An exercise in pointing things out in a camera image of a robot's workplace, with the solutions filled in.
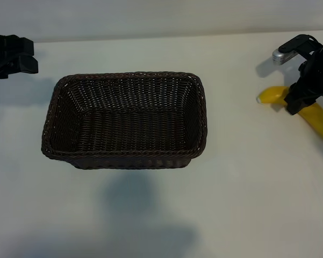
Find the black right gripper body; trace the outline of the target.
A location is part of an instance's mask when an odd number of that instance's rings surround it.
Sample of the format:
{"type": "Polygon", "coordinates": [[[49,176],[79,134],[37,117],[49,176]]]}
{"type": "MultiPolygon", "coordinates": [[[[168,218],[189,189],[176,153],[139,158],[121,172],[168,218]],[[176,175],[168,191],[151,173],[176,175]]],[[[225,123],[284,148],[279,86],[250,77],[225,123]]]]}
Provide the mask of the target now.
{"type": "Polygon", "coordinates": [[[323,97],[323,47],[312,53],[300,69],[300,78],[289,90],[293,102],[315,102],[323,97]]]}

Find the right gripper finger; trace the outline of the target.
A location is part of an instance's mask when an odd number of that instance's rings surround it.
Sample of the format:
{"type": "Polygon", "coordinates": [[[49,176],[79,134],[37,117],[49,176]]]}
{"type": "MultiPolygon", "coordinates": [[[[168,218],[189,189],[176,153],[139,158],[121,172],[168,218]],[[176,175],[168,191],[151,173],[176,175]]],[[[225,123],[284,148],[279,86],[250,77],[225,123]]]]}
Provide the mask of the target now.
{"type": "Polygon", "coordinates": [[[294,115],[299,113],[303,108],[311,106],[316,102],[316,98],[298,98],[294,94],[287,94],[284,98],[286,102],[286,110],[289,114],[294,115]]]}

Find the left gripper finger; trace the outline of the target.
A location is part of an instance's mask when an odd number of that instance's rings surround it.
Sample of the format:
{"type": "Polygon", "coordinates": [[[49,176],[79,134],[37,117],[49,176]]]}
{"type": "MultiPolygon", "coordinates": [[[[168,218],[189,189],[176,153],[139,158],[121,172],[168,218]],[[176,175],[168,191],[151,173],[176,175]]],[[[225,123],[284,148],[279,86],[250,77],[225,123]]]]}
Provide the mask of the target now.
{"type": "Polygon", "coordinates": [[[4,78],[8,78],[9,75],[16,73],[37,74],[37,60],[32,56],[19,56],[13,59],[4,69],[4,78]]]}
{"type": "Polygon", "coordinates": [[[34,42],[27,38],[6,36],[4,39],[4,56],[34,55],[34,42]]]}

